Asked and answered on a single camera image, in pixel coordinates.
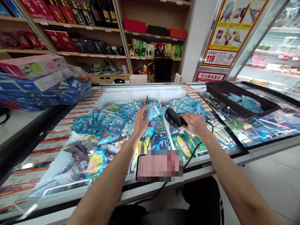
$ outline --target red gift box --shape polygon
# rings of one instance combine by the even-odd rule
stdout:
[[[63,15],[65,16],[65,18],[67,19],[68,23],[77,24],[77,20],[75,18],[75,15],[74,15],[72,9],[70,9],[66,6],[61,6],[60,9],[61,9]]]
[[[57,22],[66,23],[60,8],[56,5],[48,5]]]
[[[133,32],[140,32],[140,33],[147,33],[146,31],[146,23],[137,21],[137,20],[130,20],[130,19],[123,19],[125,30],[133,31]]]
[[[172,37],[172,38],[186,39],[187,34],[188,34],[188,32],[185,30],[179,30],[179,29],[173,29],[173,28],[168,29],[168,35],[169,35],[169,37]]]
[[[61,41],[61,39],[59,38],[59,36],[55,31],[51,31],[51,30],[44,30],[44,31],[46,32],[50,41],[58,51],[67,52],[67,48],[64,46],[63,42]]]
[[[59,36],[60,40],[64,44],[67,49],[67,52],[78,52],[75,48],[75,45],[71,38],[69,37],[68,33],[65,31],[56,31],[56,34]]]

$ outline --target tiled floor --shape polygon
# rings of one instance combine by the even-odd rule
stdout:
[[[283,224],[300,224],[300,147],[251,162],[241,170]],[[216,174],[214,178],[224,203],[225,224],[240,224]],[[188,209],[189,204],[179,200],[175,189],[169,189],[143,206],[153,212],[169,208]]]

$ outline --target advertisement poster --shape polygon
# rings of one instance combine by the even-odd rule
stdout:
[[[207,73],[207,72],[198,72],[196,82],[211,82],[211,81],[222,81],[224,80],[226,74],[222,73]]]
[[[269,0],[224,0],[202,66],[230,68]]]

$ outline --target red sign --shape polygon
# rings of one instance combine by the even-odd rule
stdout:
[[[224,80],[226,74],[222,73],[207,73],[207,72],[198,72],[196,82],[211,82],[211,81],[222,81]]]

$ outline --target wine bottle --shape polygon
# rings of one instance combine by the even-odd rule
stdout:
[[[107,23],[107,26],[112,28],[113,26],[112,26],[112,22],[110,20],[110,15],[108,13],[108,9],[107,9],[107,6],[106,6],[104,0],[102,0],[102,11],[103,11],[103,15],[104,15],[105,21]]]
[[[119,25],[118,25],[116,12],[115,12],[115,9],[113,7],[113,3],[111,2],[111,0],[107,0],[107,2],[109,3],[110,17],[111,17],[112,25],[113,25],[114,28],[118,29]]]

